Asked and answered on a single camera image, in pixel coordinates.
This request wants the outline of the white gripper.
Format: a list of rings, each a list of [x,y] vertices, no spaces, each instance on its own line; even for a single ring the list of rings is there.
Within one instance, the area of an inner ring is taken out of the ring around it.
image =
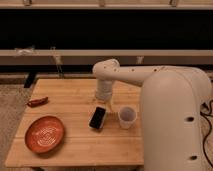
[[[112,97],[113,82],[108,80],[97,80],[95,97],[102,101],[109,101]]]

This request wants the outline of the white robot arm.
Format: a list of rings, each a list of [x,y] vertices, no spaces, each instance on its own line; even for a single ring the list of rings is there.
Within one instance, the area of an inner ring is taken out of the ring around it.
[[[144,171],[205,171],[200,108],[212,93],[211,80],[199,68],[122,67],[115,59],[98,62],[96,97],[112,97],[121,81],[140,88]]]

